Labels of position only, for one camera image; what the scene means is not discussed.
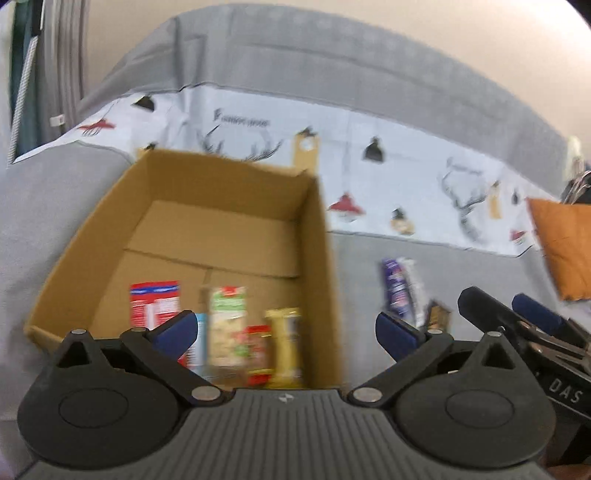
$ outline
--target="red package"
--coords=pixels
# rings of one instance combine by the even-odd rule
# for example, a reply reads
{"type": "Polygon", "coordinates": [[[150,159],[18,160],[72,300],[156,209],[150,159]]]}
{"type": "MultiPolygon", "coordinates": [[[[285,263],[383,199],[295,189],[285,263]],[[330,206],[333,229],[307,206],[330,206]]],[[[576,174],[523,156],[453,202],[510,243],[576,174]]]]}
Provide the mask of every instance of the red package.
{"type": "Polygon", "coordinates": [[[268,325],[246,327],[248,336],[248,386],[260,387],[271,378],[271,328],[268,325]]]}
{"type": "MultiPolygon", "coordinates": [[[[145,282],[131,286],[131,326],[153,330],[180,313],[178,282],[145,282]]],[[[178,362],[186,366],[185,355],[178,362]]]]}

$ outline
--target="metal screw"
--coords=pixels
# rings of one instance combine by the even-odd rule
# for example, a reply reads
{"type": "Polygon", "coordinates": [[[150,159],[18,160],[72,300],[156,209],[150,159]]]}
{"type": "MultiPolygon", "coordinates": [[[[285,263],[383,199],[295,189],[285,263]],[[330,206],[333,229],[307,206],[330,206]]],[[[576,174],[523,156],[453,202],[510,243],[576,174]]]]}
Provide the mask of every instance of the metal screw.
{"type": "Polygon", "coordinates": [[[353,398],[363,403],[375,403],[382,398],[377,388],[361,387],[353,391],[353,398]]]}
{"type": "Polygon", "coordinates": [[[200,401],[213,401],[217,400],[222,395],[219,388],[212,385],[203,385],[201,387],[194,388],[191,392],[191,396],[195,400],[200,401]]]}

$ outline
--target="cardboard box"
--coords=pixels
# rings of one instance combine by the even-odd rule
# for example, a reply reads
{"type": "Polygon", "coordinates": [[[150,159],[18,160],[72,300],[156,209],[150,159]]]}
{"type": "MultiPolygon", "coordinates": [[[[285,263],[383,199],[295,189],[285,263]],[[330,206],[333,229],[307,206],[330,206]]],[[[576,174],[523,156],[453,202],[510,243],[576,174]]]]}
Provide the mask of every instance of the cardboard box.
{"type": "Polygon", "coordinates": [[[74,328],[129,328],[129,286],[177,280],[181,307],[207,311],[211,286],[244,286],[248,323],[300,307],[309,387],[340,385],[332,262],[310,174],[166,150],[147,152],[78,230],[25,333],[52,351],[74,328]]]}

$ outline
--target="food package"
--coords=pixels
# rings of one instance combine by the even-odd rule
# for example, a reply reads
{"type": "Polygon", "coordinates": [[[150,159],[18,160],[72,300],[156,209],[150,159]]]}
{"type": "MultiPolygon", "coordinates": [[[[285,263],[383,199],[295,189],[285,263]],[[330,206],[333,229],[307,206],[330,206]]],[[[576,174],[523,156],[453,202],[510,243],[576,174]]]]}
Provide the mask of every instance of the food package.
{"type": "Polygon", "coordinates": [[[447,332],[451,315],[452,311],[450,309],[432,300],[427,309],[427,329],[438,329],[447,332]]]}
{"type": "Polygon", "coordinates": [[[196,313],[197,317],[197,339],[187,350],[187,368],[205,378],[207,376],[207,315],[205,313],[196,313]]]}
{"type": "MultiPolygon", "coordinates": [[[[144,282],[131,286],[131,326],[154,330],[181,311],[176,281],[144,282]]],[[[185,353],[178,362],[187,366],[185,353]]]]}
{"type": "Polygon", "coordinates": [[[396,260],[402,266],[404,278],[407,282],[408,293],[413,305],[414,327],[422,329],[425,325],[425,313],[428,306],[425,286],[418,275],[414,260],[405,257],[399,257],[396,260]]]}
{"type": "Polygon", "coordinates": [[[208,356],[213,367],[244,367],[246,345],[246,288],[218,287],[210,296],[208,356]]]}
{"type": "Polygon", "coordinates": [[[271,378],[271,328],[254,325],[246,328],[248,343],[248,386],[265,385],[271,378]]]}
{"type": "Polygon", "coordinates": [[[407,323],[414,325],[411,300],[404,271],[394,259],[382,260],[386,286],[386,306],[407,323]]]}
{"type": "Polygon", "coordinates": [[[300,358],[300,310],[267,310],[275,346],[275,371],[268,388],[302,388],[300,358]]]}

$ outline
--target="orange pillow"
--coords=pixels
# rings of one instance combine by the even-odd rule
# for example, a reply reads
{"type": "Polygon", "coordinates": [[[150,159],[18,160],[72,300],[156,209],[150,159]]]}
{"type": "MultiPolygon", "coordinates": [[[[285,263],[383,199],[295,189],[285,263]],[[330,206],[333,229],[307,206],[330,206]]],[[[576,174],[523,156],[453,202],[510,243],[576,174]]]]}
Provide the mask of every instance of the orange pillow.
{"type": "Polygon", "coordinates": [[[591,299],[591,205],[528,203],[561,300],[591,299]]]}

